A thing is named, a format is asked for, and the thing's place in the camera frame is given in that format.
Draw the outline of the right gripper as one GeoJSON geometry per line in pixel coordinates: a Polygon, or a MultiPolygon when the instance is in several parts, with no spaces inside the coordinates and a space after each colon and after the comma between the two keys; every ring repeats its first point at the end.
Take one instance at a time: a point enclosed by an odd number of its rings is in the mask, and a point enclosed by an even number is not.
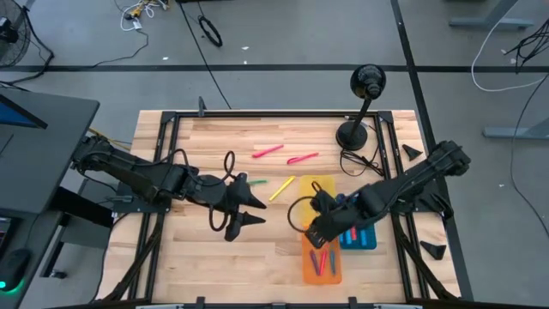
{"type": "Polygon", "coordinates": [[[357,204],[358,193],[343,196],[339,202],[325,190],[311,199],[312,208],[319,215],[305,230],[305,237],[317,249],[352,227],[367,228],[365,212],[357,204]]]}

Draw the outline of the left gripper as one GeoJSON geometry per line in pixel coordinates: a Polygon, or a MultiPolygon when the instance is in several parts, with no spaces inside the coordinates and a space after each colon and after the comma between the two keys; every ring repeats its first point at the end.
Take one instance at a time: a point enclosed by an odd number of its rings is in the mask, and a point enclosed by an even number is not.
{"type": "Polygon", "coordinates": [[[266,222],[261,217],[239,210],[241,204],[257,209],[267,208],[252,194],[246,173],[239,173],[229,185],[206,186],[205,182],[198,182],[196,186],[197,189],[190,195],[191,202],[208,209],[209,227],[215,232],[224,230],[225,241],[234,241],[244,226],[266,222]]]}

